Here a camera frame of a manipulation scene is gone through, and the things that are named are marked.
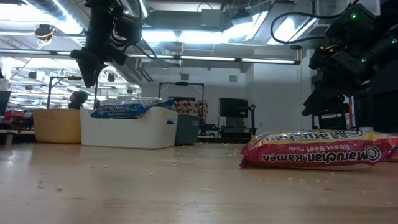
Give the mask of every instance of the red noodle package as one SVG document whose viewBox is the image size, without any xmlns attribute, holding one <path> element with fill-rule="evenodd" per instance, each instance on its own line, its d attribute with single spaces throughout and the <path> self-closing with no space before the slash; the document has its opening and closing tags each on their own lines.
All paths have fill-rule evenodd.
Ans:
<svg viewBox="0 0 398 224">
<path fill-rule="evenodd" d="M 244 157 L 241 166 L 334 170 L 366 168 L 380 160 L 392 159 L 396 144 L 398 137 L 362 131 L 265 133 L 242 148 Z"/>
</svg>

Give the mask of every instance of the blue noodle package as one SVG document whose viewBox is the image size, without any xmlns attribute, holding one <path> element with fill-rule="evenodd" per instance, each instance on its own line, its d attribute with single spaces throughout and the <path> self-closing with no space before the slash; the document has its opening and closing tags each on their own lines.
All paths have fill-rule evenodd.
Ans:
<svg viewBox="0 0 398 224">
<path fill-rule="evenodd" d="M 140 118 L 151 107 L 170 108 L 174 100 L 161 98 L 119 96 L 101 102 L 102 106 L 91 114 L 93 118 Z"/>
</svg>

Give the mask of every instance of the ceiling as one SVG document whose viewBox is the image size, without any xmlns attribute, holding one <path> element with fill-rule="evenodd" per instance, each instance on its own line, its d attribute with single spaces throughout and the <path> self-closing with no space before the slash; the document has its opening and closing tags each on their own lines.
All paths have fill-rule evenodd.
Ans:
<svg viewBox="0 0 398 224">
<path fill-rule="evenodd" d="M 40 0 L 19 0 L 13 2 L 29 3 L 28 5 L 4 4 L 6 0 L 0 0 L 0 49 L 37 49 L 71 51 L 80 49 L 85 44 L 85 36 L 76 32 L 73 35 L 68 34 L 70 27 L 65 27 L 63 23 L 72 22 L 80 27 L 87 29 L 90 18 L 90 10 L 84 6 L 85 0 L 48 0 L 43 2 L 58 2 L 64 8 L 64 13 L 70 15 L 65 21 L 60 22 L 53 17 L 51 13 L 46 11 L 44 7 L 38 7 L 37 2 Z M 272 22 L 273 14 L 280 14 L 289 11 L 311 12 L 311 0 L 298 1 L 275 1 L 275 0 L 140 0 L 144 14 L 145 30 L 154 30 L 154 27 L 162 27 L 163 29 L 172 30 L 177 37 L 181 37 L 182 32 L 186 30 L 205 30 L 209 31 L 217 19 L 209 20 L 208 17 L 213 16 L 213 11 L 205 11 L 204 9 L 219 10 L 217 14 L 222 14 L 224 18 L 222 23 L 214 25 L 219 31 L 228 30 L 233 27 L 231 18 L 238 9 L 250 7 L 248 13 L 250 17 L 259 16 L 262 12 L 267 12 L 264 21 L 258 21 L 258 27 L 255 29 L 253 38 L 248 39 L 248 34 L 243 32 L 242 37 L 229 38 L 228 43 L 222 44 L 189 44 L 181 42 L 157 42 L 149 45 L 155 48 L 157 54 L 167 55 L 196 55 L 210 57 L 239 57 L 239 58 L 274 58 L 281 60 L 296 60 L 297 53 L 285 45 L 266 45 L 269 41 L 269 25 Z M 137 13 L 136 0 L 122 0 L 128 6 L 126 13 Z M 4 14 L 4 6 L 7 6 L 8 12 Z M 303 18 L 294 18 L 294 28 L 305 22 Z M 41 23 L 48 23 L 57 27 L 57 32 L 48 45 L 42 45 L 32 33 L 34 29 Z M 245 30 L 254 29 L 255 21 Z M 131 47 L 129 54 L 136 54 L 139 51 Z M 78 66 L 74 60 L 67 58 L 59 59 L 56 56 L 41 58 L 38 55 L 13 55 L 4 54 L 1 59 L 3 73 L 7 74 L 10 79 L 13 97 L 18 98 L 11 103 L 15 108 L 24 106 L 44 107 L 47 98 L 48 84 L 50 76 L 81 76 Z M 126 95 L 128 88 L 134 89 L 134 95 L 140 94 L 139 86 L 143 82 L 170 80 L 170 73 L 178 71 L 182 66 L 184 71 L 197 73 L 200 70 L 206 71 L 211 69 L 230 69 L 237 74 L 244 74 L 250 67 L 250 63 L 237 62 L 217 62 L 204 60 L 148 60 L 130 58 L 124 66 L 109 64 L 110 66 L 102 72 L 99 77 L 100 91 L 98 94 L 101 99 L 109 96 Z M 28 77 L 29 72 L 40 74 L 40 79 L 31 79 Z M 114 74 L 115 81 L 107 81 L 108 74 Z M 71 81 L 64 78 L 58 87 L 53 89 L 56 93 L 51 99 L 51 107 L 64 106 L 67 104 L 68 96 L 72 91 L 83 90 L 89 95 L 94 94 L 93 89 L 83 88 L 82 81 Z M 116 89 L 110 89 L 110 86 L 116 86 Z M 93 101 L 89 101 L 87 106 L 92 106 Z"/>
</svg>

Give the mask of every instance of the wooden table surface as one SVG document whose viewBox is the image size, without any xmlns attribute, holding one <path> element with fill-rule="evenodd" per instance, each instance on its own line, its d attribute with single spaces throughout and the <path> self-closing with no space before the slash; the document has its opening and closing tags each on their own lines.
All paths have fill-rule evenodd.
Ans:
<svg viewBox="0 0 398 224">
<path fill-rule="evenodd" d="M 4 147 L 0 223 L 398 223 L 398 164 L 240 169 L 240 147 Z"/>
</svg>

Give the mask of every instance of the tan bin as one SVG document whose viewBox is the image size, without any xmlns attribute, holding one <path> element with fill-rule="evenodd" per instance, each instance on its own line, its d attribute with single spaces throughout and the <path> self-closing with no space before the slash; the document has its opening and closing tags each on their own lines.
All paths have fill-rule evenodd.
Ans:
<svg viewBox="0 0 398 224">
<path fill-rule="evenodd" d="M 80 112 L 73 109 L 37 109 L 33 112 L 38 142 L 81 143 Z"/>
</svg>

